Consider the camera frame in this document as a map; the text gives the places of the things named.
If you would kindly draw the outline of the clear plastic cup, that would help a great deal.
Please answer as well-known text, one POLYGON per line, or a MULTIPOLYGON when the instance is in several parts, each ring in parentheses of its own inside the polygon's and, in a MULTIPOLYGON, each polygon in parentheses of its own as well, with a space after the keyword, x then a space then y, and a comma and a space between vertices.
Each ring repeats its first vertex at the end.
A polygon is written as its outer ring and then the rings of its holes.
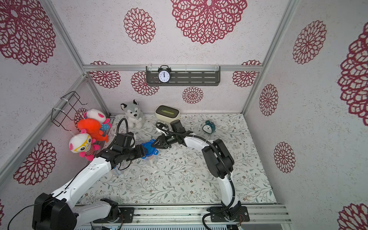
POLYGON ((150 167, 154 167, 157 162, 158 162, 158 157, 156 155, 152 155, 152 156, 145 158, 145 163, 150 167))

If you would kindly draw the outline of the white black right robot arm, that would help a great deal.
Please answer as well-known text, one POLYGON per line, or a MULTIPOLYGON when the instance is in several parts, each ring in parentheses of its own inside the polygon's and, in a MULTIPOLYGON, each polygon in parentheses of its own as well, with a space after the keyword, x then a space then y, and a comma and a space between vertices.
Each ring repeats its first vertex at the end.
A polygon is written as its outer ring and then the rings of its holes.
POLYGON ((194 132, 186 130, 180 120, 171 122, 170 126, 171 128, 161 122, 155 123, 156 130, 161 135, 151 146, 156 149, 169 149, 177 143, 200 151, 209 172, 218 180, 222 205, 220 210, 211 211, 204 215, 202 219, 204 220, 210 215, 222 215, 225 219, 234 221, 242 205, 233 183, 234 159, 224 142, 220 139, 215 141, 206 140, 194 134, 194 132))

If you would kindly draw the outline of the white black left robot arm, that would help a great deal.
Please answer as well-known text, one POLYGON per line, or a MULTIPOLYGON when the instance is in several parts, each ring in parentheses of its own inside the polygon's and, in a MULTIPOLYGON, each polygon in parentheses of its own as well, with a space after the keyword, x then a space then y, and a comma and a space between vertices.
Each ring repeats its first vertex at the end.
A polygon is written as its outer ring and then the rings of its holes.
POLYGON ((98 219, 115 222, 120 218, 118 203, 108 198, 91 205, 76 207, 82 195, 101 177, 123 161, 142 158, 148 152, 134 145, 132 133, 117 134, 113 142, 65 185, 51 194, 42 193, 35 200, 34 230, 73 230, 98 219))

